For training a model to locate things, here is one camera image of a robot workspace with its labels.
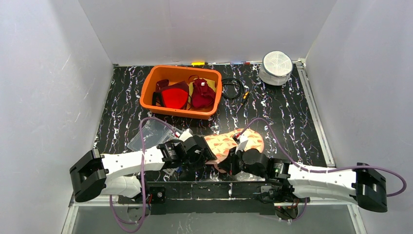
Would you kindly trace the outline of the peach print mesh laundry bag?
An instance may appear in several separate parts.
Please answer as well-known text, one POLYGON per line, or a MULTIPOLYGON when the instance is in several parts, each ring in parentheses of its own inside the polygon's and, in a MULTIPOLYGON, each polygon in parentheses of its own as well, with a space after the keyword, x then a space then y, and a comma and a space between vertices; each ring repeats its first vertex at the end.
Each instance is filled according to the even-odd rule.
MULTIPOLYGON (((232 137, 235 134, 240 133, 242 130, 243 129, 237 129, 225 134, 205 136, 204 139, 206 140, 209 148, 217 158, 215 160, 210 160, 206 162, 206 165, 217 165, 218 163, 226 159, 230 149, 237 146, 236 141, 232 137)), ((263 152, 264 140, 258 132, 255 132, 251 129, 247 129, 242 135, 248 139, 246 147, 244 148, 245 150, 255 148, 260 153, 263 152)))

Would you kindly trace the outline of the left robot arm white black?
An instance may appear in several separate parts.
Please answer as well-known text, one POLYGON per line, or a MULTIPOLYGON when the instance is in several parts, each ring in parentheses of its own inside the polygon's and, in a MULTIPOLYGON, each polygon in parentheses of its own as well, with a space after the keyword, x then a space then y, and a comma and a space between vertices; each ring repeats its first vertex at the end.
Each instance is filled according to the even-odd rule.
POLYGON ((134 198, 147 195, 145 171, 197 169, 216 158, 203 136, 189 136, 124 154, 102 154, 92 149, 69 173, 76 202, 87 202, 100 195, 134 198))

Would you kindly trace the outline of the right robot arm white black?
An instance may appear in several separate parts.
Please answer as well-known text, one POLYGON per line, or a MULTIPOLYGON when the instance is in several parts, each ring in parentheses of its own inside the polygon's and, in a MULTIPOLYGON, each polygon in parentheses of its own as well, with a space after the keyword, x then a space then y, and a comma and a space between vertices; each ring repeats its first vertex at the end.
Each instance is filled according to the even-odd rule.
POLYGON ((371 212, 388 210, 385 177, 364 163, 355 169, 334 171, 296 166, 286 159, 268 158, 257 149, 231 149, 218 167, 230 175, 245 172, 264 178, 275 187, 275 200, 319 197, 348 201, 371 212))

